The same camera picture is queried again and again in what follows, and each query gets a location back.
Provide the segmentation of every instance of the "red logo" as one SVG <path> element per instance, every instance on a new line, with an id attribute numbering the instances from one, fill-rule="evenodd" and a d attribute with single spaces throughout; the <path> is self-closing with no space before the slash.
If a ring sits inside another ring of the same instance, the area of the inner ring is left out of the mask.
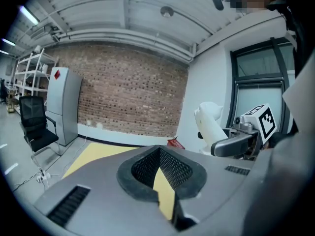
<path id="1" fill-rule="evenodd" d="M 55 73 L 54 77 L 55 77 L 55 79 L 57 79 L 57 78 L 59 78 L 59 76 L 60 76 L 60 71 L 57 70 L 57 72 Z"/>

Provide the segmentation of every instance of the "power strip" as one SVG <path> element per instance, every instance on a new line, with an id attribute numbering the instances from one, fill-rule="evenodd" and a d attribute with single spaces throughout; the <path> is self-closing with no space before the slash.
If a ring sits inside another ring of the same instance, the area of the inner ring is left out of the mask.
<path id="1" fill-rule="evenodd" d="M 45 173 L 45 172 L 42 172 L 40 174 L 40 176 L 37 177 L 37 182 L 41 183 L 43 182 L 44 180 L 47 180 L 51 178 L 50 174 L 49 173 Z"/>

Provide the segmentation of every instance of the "gray plastic surface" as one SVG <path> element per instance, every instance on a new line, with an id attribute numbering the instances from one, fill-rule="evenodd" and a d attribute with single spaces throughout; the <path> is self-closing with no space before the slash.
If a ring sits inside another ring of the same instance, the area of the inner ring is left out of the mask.
<path id="1" fill-rule="evenodd" d="M 209 157 L 171 148 L 207 171 L 199 194 L 178 203 L 194 225 L 178 232 L 161 214 L 157 203 L 129 196 L 118 184 L 122 162 L 139 155 L 143 147 L 93 161 L 47 190 L 35 207 L 47 215 L 75 186 L 91 191 L 65 229 L 82 236 L 98 235 L 261 235 L 291 207 L 315 168 L 315 135 L 297 134 L 273 150 L 262 151 L 255 162 Z M 225 170 L 229 165 L 250 169 L 247 176 Z M 36 219 L 49 231 L 65 231 L 47 218 Z"/>
<path id="2" fill-rule="evenodd" d="M 116 172 L 126 160 L 152 147 L 134 149 L 93 161 L 48 189 L 35 207 L 45 216 L 77 185 L 91 189 L 72 216 L 66 229 L 78 235 L 171 235 L 176 229 L 162 215 L 158 203 L 138 201 L 119 185 Z M 185 214 L 195 222 L 202 221 L 230 198 L 246 176 L 226 171 L 228 165 L 251 168 L 253 162 L 209 157 L 184 149 L 176 153 L 202 165 L 208 175 L 196 198 L 181 201 Z M 216 201 L 209 202 L 209 197 Z"/>
<path id="3" fill-rule="evenodd" d="M 63 93 L 64 146 L 78 136 L 78 103 L 81 83 L 82 77 L 69 70 Z"/>

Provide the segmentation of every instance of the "black office chair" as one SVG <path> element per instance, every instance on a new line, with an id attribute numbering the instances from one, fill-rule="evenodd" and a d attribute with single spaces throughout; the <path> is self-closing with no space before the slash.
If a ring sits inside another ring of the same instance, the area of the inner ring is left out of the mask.
<path id="1" fill-rule="evenodd" d="M 57 155 L 60 154 L 60 146 L 56 132 L 56 122 L 45 115 L 44 99 L 39 96 L 24 96 L 19 98 L 21 111 L 20 126 L 24 132 L 24 139 L 32 150 L 32 160 L 40 167 L 35 156 L 50 148 Z M 55 127 L 55 134 L 46 129 L 47 120 Z M 57 142 L 58 152 L 48 145 Z"/>

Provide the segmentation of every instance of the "air vent grille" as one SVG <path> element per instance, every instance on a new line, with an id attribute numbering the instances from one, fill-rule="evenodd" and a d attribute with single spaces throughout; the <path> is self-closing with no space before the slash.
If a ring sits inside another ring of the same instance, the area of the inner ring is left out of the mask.
<path id="1" fill-rule="evenodd" d="M 48 34 L 47 29 L 48 29 L 47 27 L 46 27 L 46 28 L 45 28 L 45 27 L 42 27 L 42 28 L 38 29 L 37 31 L 35 31 L 35 32 L 30 36 L 31 39 L 33 39 L 33 40 L 39 39 L 39 38 L 41 38 L 42 36 Z"/>
<path id="2" fill-rule="evenodd" d="M 251 170 L 229 165 L 225 168 L 227 171 L 247 176 Z"/>
<path id="3" fill-rule="evenodd" d="M 48 218 L 56 224 L 64 227 L 73 216 L 77 208 L 86 198 L 90 189 L 76 186 L 48 215 Z"/>

